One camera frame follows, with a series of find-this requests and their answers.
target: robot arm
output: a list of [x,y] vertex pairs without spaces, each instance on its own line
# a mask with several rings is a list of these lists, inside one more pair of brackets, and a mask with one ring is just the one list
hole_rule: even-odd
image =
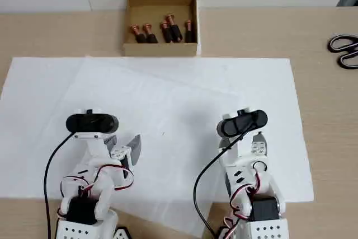
[[[267,116],[260,110],[251,113],[240,110],[238,115],[225,115],[218,125],[222,136],[219,152],[248,126],[256,130],[266,123]],[[252,133],[220,158],[232,212],[224,218],[218,238],[288,239],[287,220],[282,217],[286,204],[270,174],[265,137],[261,132]]]
[[[78,165],[61,182],[63,199],[58,210],[57,238],[74,238],[72,230],[91,230],[94,237],[86,238],[126,238],[124,230],[119,232],[122,237],[113,237],[118,216],[110,209],[111,197],[133,184],[132,170],[140,156],[141,141],[137,135],[128,145],[118,146],[117,137],[112,135],[117,126],[109,127],[115,122],[115,117],[93,114],[92,110],[69,117],[67,128],[71,132],[75,132],[74,128],[79,130],[74,137],[85,141],[87,148]],[[92,132],[96,130],[110,132]]]

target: scissors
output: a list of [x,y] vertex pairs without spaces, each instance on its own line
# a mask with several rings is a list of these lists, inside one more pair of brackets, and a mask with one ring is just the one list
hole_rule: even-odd
[[[348,45],[343,45],[341,47],[335,47],[334,43],[337,40],[349,41]],[[339,34],[331,38],[327,44],[327,49],[331,53],[341,53],[343,51],[347,52],[346,54],[341,55],[337,59],[337,63],[341,68],[345,69],[358,69],[358,64],[347,64],[345,61],[347,59],[358,56],[358,36],[348,35],[348,34]]]

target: cardboard box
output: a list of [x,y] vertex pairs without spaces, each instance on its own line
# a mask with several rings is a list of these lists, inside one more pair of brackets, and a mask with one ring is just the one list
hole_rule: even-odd
[[[195,43],[165,43],[160,23],[169,13],[174,14],[174,21],[185,37],[185,20],[193,24]],[[124,37],[124,54],[126,56],[147,57],[192,57],[197,52],[197,1],[196,0],[127,0],[126,33]],[[140,32],[144,33],[144,24],[152,25],[158,44],[138,44],[130,31],[130,26],[137,24]]]

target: white paper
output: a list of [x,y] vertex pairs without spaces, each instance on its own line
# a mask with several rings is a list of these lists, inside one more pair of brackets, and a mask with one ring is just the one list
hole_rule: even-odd
[[[135,185],[117,193],[112,205],[200,236],[203,226],[191,200],[194,180],[216,154],[222,114],[243,106],[269,116],[263,133],[284,197],[313,200],[288,59],[15,58],[0,101],[0,171],[10,175],[0,196],[42,197],[45,164],[67,135],[66,118],[77,108],[100,107],[120,119],[121,144],[137,133],[143,140]],[[83,151],[78,141],[61,149],[49,174],[50,197],[59,198],[60,179]],[[216,190],[216,201],[228,200],[218,165],[199,186],[205,216]]]

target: table surface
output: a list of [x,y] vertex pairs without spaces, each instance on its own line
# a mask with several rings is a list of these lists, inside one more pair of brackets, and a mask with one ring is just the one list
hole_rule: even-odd
[[[203,57],[291,59],[315,192],[313,203],[288,205],[292,239],[356,237],[358,71],[339,68],[326,42],[357,34],[357,18],[354,7],[200,11]],[[12,57],[120,56],[123,22],[121,11],[0,15],[0,83]],[[0,208],[0,238],[47,238],[42,200],[0,199]],[[212,206],[214,227],[227,209]],[[133,238],[191,238],[123,213],[120,223]]]

